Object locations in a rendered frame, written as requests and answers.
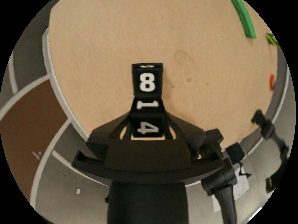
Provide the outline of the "orange pocket multimeter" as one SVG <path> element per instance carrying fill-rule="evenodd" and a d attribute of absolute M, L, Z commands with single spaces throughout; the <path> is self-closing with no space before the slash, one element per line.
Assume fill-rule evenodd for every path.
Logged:
<path fill-rule="evenodd" d="M 275 87 L 275 81 L 273 81 L 273 80 L 275 80 L 275 78 L 274 78 L 274 76 L 271 74 L 271 76 L 270 76 L 270 80 L 269 80 L 269 83 L 270 83 L 270 90 L 273 92 L 273 88 Z M 274 86 L 273 86 L 274 85 Z"/>

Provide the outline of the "green drink can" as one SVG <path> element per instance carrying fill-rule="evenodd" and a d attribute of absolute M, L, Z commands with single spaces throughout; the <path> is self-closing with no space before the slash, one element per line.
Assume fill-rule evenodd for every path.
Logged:
<path fill-rule="evenodd" d="M 278 41 L 276 40 L 274 34 L 266 33 L 266 39 L 270 45 L 281 48 Z"/>

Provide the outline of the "green rectangular bar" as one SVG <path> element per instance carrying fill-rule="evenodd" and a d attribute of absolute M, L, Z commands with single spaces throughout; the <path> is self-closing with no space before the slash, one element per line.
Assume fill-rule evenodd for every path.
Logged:
<path fill-rule="evenodd" d="M 242 0 L 230 0 L 239 16 L 245 36 L 257 39 L 250 15 Z"/>

